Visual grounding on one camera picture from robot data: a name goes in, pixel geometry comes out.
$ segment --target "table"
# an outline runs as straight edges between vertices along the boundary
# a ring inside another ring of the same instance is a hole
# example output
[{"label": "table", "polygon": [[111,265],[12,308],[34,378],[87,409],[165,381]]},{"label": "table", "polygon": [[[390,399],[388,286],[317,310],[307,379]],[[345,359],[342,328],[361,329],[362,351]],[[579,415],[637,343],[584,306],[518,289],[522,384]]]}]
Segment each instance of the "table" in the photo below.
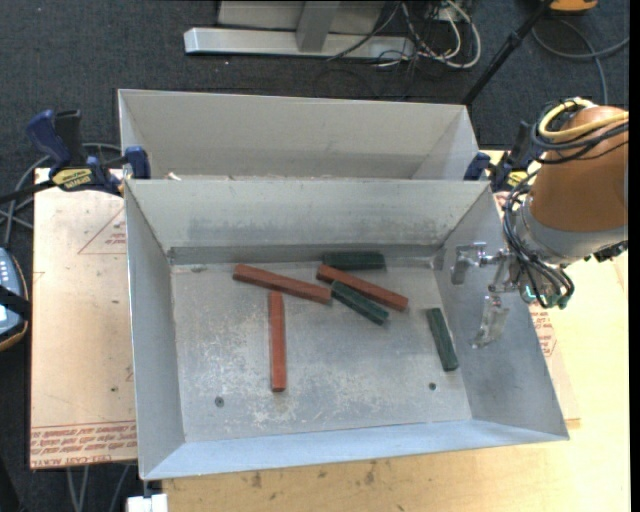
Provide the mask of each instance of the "table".
[{"label": "table", "polygon": [[[135,459],[122,202],[47,191],[35,226],[32,468]],[[627,265],[575,263],[549,313],[571,440],[166,480],[170,510],[629,510]]]}]

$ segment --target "red wooden block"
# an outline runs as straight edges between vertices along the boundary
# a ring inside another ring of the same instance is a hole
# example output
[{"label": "red wooden block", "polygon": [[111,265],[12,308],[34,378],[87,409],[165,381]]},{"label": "red wooden block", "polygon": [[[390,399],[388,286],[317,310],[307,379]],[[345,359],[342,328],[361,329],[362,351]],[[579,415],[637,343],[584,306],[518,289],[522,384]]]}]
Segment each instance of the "red wooden block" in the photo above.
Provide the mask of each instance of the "red wooden block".
[{"label": "red wooden block", "polygon": [[233,270],[233,279],[256,286],[262,286],[263,288],[277,292],[295,295],[296,297],[312,300],[321,304],[331,302],[331,290],[329,288],[292,279],[242,263],[236,265]]},{"label": "red wooden block", "polygon": [[409,299],[407,297],[403,297],[402,295],[386,290],[385,288],[370,283],[369,281],[347,274],[342,270],[329,267],[328,265],[320,265],[320,267],[318,267],[316,278],[328,283],[339,281],[342,284],[347,285],[349,288],[353,288],[368,299],[397,311],[404,311],[407,309],[409,304]]},{"label": "red wooden block", "polygon": [[287,389],[287,350],[284,331],[284,300],[280,292],[269,292],[269,345],[271,391]]}]

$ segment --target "bin floor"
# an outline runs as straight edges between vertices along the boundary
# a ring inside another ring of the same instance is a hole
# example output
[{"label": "bin floor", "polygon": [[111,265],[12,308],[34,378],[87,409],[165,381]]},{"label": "bin floor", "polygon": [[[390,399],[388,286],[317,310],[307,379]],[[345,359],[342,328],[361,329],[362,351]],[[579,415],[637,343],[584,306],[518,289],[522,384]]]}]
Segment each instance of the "bin floor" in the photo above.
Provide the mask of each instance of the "bin floor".
[{"label": "bin floor", "polygon": [[[327,286],[319,264],[255,266]],[[268,290],[234,281],[233,267],[172,267],[186,441],[471,419],[460,369],[443,371],[427,323],[425,310],[442,307],[428,264],[354,272],[409,298],[384,326],[335,299],[285,295],[282,393],[270,387]]]}]

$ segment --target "gray metal tray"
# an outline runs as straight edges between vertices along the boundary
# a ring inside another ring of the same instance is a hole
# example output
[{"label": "gray metal tray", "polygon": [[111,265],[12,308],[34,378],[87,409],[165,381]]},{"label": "gray metal tray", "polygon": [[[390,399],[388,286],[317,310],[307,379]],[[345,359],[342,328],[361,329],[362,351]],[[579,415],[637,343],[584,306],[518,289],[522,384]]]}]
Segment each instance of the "gray metal tray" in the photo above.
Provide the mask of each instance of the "gray metal tray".
[{"label": "gray metal tray", "polygon": [[[441,180],[130,181],[126,187],[141,477],[363,460],[566,439],[524,303],[473,349],[493,269],[451,284],[455,246],[502,247],[486,184]],[[375,249],[358,275],[409,297],[377,326],[286,296],[288,388],[269,386],[267,292],[236,263],[309,282],[329,250]],[[460,366],[444,372],[425,310]]]}]

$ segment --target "green wooden block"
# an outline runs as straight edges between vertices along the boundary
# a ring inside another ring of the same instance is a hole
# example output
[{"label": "green wooden block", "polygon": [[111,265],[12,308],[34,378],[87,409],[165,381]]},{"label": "green wooden block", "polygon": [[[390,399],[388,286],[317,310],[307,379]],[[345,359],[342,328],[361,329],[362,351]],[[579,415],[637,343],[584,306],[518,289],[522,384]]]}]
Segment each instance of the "green wooden block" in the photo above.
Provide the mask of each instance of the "green wooden block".
[{"label": "green wooden block", "polygon": [[377,270],[386,268],[379,252],[331,252],[322,256],[322,263],[339,270]]},{"label": "green wooden block", "polygon": [[331,284],[331,295],[375,324],[382,325],[389,318],[387,310],[339,281]]},{"label": "green wooden block", "polygon": [[442,310],[440,308],[427,309],[427,321],[429,322],[433,339],[436,342],[442,369],[445,372],[455,370],[458,367],[458,357],[453,348],[453,341]]}]

